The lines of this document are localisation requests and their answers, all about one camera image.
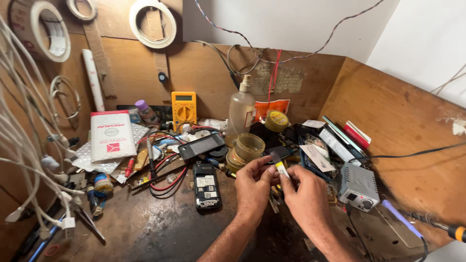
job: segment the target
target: tape roll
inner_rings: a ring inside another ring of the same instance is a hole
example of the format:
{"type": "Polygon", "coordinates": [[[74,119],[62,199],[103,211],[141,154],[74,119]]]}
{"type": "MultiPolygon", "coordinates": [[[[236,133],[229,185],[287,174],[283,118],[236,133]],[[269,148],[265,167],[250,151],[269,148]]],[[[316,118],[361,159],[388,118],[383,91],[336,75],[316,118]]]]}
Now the tape roll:
{"type": "Polygon", "coordinates": [[[15,0],[11,5],[11,26],[29,53],[36,59],[65,62],[71,52],[68,30],[58,10],[49,2],[15,0]],[[47,27],[50,47],[42,41],[39,19],[47,27]]]}
{"type": "Polygon", "coordinates": [[[130,9],[130,27],[133,34],[136,38],[141,41],[144,45],[151,47],[151,48],[164,48],[170,45],[173,40],[175,39],[176,35],[176,22],[175,18],[171,14],[170,10],[157,0],[138,0],[136,1],[130,9]],[[169,19],[171,23],[171,32],[168,34],[168,37],[165,37],[161,40],[151,40],[149,39],[144,33],[137,27],[136,24],[136,16],[141,9],[145,7],[155,7],[162,11],[169,19]]]}
{"type": "Polygon", "coordinates": [[[86,0],[90,6],[90,16],[85,16],[79,12],[78,8],[76,7],[76,0],[66,0],[66,4],[68,5],[69,10],[79,19],[84,21],[92,20],[96,17],[97,11],[96,7],[92,3],[91,0],[86,0]]]}

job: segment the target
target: multimeter display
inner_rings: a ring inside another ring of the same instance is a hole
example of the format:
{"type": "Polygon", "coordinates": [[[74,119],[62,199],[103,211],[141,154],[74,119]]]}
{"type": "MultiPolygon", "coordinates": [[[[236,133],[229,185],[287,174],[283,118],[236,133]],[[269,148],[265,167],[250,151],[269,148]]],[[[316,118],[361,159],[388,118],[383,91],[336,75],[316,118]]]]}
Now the multimeter display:
{"type": "Polygon", "coordinates": [[[174,130],[178,129],[184,122],[197,123],[195,92],[172,92],[171,108],[173,110],[174,130]]]}
{"type": "Polygon", "coordinates": [[[178,101],[192,101],[192,96],[175,96],[178,101]]]}

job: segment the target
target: smartphone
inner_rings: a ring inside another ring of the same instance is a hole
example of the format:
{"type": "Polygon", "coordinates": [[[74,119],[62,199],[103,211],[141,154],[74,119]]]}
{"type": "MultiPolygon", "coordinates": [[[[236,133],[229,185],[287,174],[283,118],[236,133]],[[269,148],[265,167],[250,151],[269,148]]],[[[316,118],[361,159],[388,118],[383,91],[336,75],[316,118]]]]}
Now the smartphone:
{"type": "Polygon", "coordinates": [[[192,167],[194,175],[194,192],[197,209],[209,209],[222,206],[219,183],[215,168],[211,164],[198,161],[192,167]]]}

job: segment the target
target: plastic bottle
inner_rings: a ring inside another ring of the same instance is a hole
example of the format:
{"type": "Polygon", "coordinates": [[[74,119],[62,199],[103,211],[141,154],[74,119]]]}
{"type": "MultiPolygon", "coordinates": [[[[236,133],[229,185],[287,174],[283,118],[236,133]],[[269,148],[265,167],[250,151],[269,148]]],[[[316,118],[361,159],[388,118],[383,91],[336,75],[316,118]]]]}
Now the plastic bottle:
{"type": "Polygon", "coordinates": [[[243,133],[249,133],[253,121],[253,111],[256,100],[249,93],[250,75],[244,75],[243,82],[240,84],[240,91],[233,94],[230,99],[228,109],[228,124],[226,126],[225,143],[229,147],[234,147],[236,138],[243,133]]]}
{"type": "Polygon", "coordinates": [[[158,123],[158,117],[155,115],[154,110],[150,108],[144,100],[139,100],[134,105],[139,110],[138,114],[146,123],[158,123]]]}

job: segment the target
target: hand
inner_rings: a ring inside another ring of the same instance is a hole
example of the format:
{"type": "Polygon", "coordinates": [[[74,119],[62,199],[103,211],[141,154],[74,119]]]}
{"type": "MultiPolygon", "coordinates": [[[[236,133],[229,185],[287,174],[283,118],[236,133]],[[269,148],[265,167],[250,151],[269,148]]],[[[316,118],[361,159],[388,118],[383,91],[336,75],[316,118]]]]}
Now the hand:
{"type": "Polygon", "coordinates": [[[236,217],[259,225],[267,206],[271,186],[279,183],[275,165],[265,165],[271,156],[255,159],[236,172],[236,217]]]}
{"type": "Polygon", "coordinates": [[[287,171],[300,185],[298,191],[295,191],[292,181],[280,175],[285,203],[304,233],[313,240],[312,235],[332,228],[327,184],[300,165],[292,166],[287,171]]]}

